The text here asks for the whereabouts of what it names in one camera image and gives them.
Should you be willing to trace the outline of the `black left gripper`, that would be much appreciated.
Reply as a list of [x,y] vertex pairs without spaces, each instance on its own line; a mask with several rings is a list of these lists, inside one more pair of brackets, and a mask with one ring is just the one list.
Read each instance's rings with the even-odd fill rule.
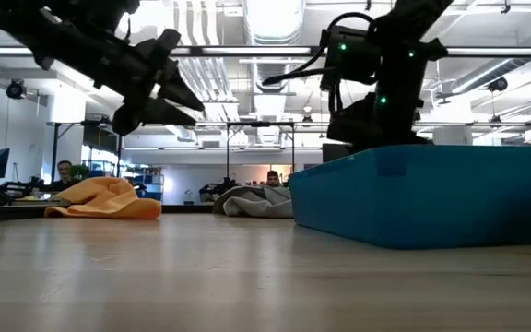
[[[96,89],[107,87],[121,94],[125,101],[145,101],[159,86],[158,96],[202,112],[201,102],[183,81],[173,60],[151,58],[151,43],[131,46],[126,43],[101,43],[95,48],[93,83]],[[140,125],[194,126],[195,119],[165,100],[148,99],[145,104],[127,102],[112,118],[112,131],[127,136]]]

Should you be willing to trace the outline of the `teal plastic basket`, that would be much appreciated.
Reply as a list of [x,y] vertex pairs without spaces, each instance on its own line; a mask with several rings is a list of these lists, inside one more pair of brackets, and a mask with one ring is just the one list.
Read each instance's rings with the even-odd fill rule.
[[531,244],[531,147],[391,146],[289,178],[297,224],[391,249]]

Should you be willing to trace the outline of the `grey microfiber towel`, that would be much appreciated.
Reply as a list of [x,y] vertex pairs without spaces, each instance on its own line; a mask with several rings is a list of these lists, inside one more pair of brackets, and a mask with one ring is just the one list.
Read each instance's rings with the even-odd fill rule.
[[293,218],[290,191],[283,186],[233,187],[216,200],[213,212],[228,217]]

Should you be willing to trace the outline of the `orange microfiber towel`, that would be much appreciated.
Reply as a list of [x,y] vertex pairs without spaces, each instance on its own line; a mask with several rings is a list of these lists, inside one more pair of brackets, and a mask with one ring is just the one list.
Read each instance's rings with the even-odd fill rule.
[[140,198],[130,183],[114,177],[85,179],[53,198],[67,202],[68,206],[47,207],[45,218],[153,220],[162,213],[159,201]]

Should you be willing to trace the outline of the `black background screen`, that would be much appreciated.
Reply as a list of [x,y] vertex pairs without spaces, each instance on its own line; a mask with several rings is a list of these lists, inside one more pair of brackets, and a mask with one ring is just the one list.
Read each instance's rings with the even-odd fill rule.
[[351,146],[344,144],[328,144],[322,145],[322,161],[327,163],[332,160],[344,158],[350,154]]

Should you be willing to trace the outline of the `blue storage bins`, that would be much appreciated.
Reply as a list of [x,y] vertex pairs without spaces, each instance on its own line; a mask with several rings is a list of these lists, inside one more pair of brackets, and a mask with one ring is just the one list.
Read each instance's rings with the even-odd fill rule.
[[163,200],[164,177],[161,174],[143,174],[133,178],[133,187],[139,198]]

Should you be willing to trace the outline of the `long ceiling light bar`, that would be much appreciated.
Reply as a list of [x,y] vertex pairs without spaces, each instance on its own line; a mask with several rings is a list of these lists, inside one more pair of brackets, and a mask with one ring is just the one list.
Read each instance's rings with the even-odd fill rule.
[[[176,47],[173,57],[311,57],[316,46],[189,46]],[[455,58],[531,58],[531,47],[448,47],[447,56]],[[32,57],[21,46],[0,45],[0,57]]]

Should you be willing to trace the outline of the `small background potted plant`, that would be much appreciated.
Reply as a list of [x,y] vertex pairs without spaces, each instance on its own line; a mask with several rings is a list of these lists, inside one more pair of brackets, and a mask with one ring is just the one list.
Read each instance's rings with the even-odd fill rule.
[[72,165],[70,168],[70,175],[76,182],[83,181],[89,177],[89,166],[84,164]]

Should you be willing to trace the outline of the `silver ceiling duct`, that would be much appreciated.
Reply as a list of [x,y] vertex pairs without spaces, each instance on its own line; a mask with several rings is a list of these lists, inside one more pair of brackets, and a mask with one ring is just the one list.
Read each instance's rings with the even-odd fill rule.
[[301,36],[306,0],[242,0],[250,45],[292,45]]

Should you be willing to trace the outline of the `black aluminium table frame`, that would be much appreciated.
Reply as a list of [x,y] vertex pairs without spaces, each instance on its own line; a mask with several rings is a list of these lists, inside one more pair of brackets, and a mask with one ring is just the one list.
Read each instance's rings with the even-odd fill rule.
[[[38,219],[44,216],[44,204],[0,206],[0,221],[15,219]],[[163,205],[162,214],[210,214],[212,205]]]

